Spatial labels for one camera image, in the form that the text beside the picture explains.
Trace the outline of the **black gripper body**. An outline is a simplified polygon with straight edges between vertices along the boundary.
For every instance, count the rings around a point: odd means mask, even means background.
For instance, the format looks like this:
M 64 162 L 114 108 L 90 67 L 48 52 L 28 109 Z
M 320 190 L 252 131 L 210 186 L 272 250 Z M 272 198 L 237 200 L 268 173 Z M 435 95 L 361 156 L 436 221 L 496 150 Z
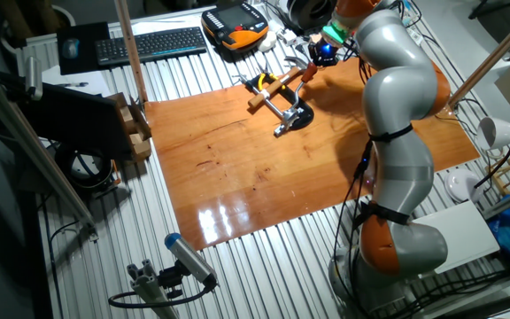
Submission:
M 338 62 L 336 57 L 338 48 L 327 43 L 323 38 L 317 43 L 309 43 L 308 50 L 310 60 L 316 66 L 334 66 Z

